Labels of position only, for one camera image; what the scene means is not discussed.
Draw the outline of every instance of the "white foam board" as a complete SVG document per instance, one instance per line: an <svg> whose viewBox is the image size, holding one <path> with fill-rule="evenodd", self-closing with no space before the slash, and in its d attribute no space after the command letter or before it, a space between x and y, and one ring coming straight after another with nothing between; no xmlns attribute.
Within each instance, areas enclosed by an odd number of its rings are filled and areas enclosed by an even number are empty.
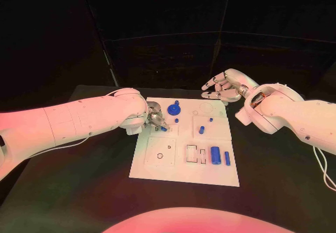
<svg viewBox="0 0 336 233"><path fill-rule="evenodd" d="M167 107L176 100L182 111L172 116ZM239 187L224 103L219 100L152 97L147 101L160 104L170 130L165 132L154 126L147 126L139 134L130 178ZM203 134L199 133L201 126L205 126ZM192 154L195 147L190 146L196 146L196 155ZM221 165L212 164L211 147L219 147ZM225 151L229 152L229 166L225 164ZM196 156L196 159L190 159L192 162L188 162L188 154Z"/></svg>

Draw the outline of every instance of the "blue screw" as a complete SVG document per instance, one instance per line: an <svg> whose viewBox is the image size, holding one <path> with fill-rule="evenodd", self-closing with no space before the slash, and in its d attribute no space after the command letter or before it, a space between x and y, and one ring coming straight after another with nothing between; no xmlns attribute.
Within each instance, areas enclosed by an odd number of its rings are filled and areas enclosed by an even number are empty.
<svg viewBox="0 0 336 233"><path fill-rule="evenodd" d="M201 126L199 133L201 133L201 134L205 133L205 127L203 127L203 126Z"/></svg>

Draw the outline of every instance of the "robotic hand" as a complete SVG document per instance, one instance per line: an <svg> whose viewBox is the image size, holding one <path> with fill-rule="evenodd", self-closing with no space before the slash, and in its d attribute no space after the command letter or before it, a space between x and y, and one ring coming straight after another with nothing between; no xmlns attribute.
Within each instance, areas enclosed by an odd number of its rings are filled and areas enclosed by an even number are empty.
<svg viewBox="0 0 336 233"><path fill-rule="evenodd" d="M202 90L214 84L216 92L203 92L202 97L222 100L225 105L245 97L244 107L237 112L244 125L252 122L270 134L286 126L303 142L336 154L336 104L322 100L304 101L286 85L258 85L235 69L218 74Z"/></svg>
<svg viewBox="0 0 336 233"><path fill-rule="evenodd" d="M52 107L0 114L0 180L25 159L117 127L128 135L140 133L149 124L169 129L159 103L146 102L133 88L114 92Z"/></svg>

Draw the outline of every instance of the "table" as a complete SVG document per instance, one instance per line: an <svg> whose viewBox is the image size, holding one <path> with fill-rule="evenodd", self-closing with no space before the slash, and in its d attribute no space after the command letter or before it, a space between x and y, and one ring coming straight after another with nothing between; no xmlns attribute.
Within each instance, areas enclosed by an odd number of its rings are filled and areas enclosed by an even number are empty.
<svg viewBox="0 0 336 233"><path fill-rule="evenodd" d="M71 101L115 87L79 85ZM143 97L201 99L202 91L139 88ZM227 108L239 187L128 178L137 135L117 128L30 159L0 208L0 232L101 232L147 211L201 207L255 217L299 232L332 232L336 193L327 189L312 146L290 129L268 135ZM326 153L330 177L336 156Z"/></svg>

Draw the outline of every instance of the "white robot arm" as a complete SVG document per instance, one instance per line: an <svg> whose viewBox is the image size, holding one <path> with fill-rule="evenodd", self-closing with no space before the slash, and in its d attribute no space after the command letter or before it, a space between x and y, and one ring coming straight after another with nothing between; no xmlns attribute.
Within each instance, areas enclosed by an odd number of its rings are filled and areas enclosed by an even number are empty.
<svg viewBox="0 0 336 233"><path fill-rule="evenodd" d="M147 124L169 128L162 108L133 88L114 96L78 100L52 107L0 114L0 180L17 164L43 150L117 127L133 135Z"/></svg>
<svg viewBox="0 0 336 233"><path fill-rule="evenodd" d="M244 107L237 113L244 125L252 122L270 134L286 126L303 142L336 154L336 104L322 100L304 101L286 85L258 85L235 69L218 74L202 90L214 84L216 92L203 92L202 97L222 100L225 104L245 97Z"/></svg>

